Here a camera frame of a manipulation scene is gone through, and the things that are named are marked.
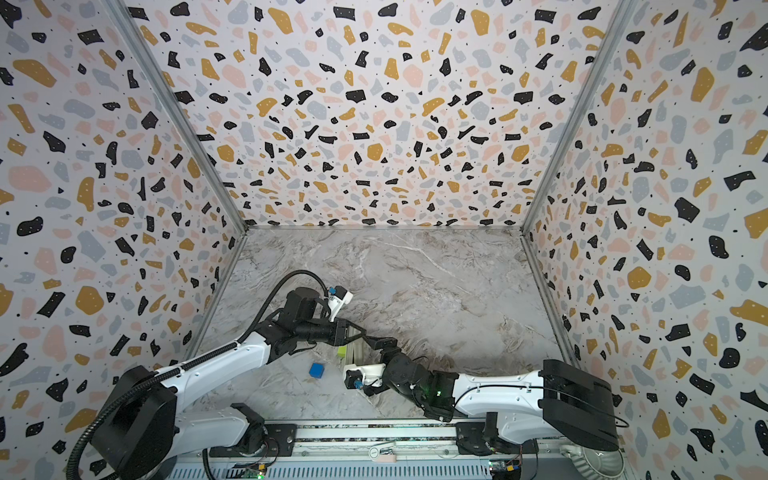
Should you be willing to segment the white remote control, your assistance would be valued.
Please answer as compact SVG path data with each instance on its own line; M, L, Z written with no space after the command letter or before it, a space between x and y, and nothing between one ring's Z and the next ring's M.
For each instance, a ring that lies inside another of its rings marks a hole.
M378 362L377 357L374 354L371 353L364 353L358 355L355 353L353 355L353 359L351 360L351 363L354 365L369 365L369 364L376 364Z

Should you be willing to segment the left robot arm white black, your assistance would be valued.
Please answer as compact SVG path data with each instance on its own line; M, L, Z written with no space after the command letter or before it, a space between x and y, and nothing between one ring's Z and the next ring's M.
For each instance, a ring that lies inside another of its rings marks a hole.
M353 295L336 286L326 294L299 287L282 308L260 319L240 339L176 366L135 367L118 381L86 433L119 479L147 479L176 457L211 448L251 456L267 447L261 415L243 403L191 414L188 407L237 376L298 352L300 343L344 346L361 338L339 318Z

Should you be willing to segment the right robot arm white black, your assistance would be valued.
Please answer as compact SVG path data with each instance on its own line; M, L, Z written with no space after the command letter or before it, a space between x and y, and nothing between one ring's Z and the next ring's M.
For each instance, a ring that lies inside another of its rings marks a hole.
M381 349L380 361L345 366L348 389L368 397L391 390L431 420L484 420L484 442L492 449L558 436L592 450L619 449L610 385L561 360L546 359L525 374L482 377L429 370L392 338L366 342Z

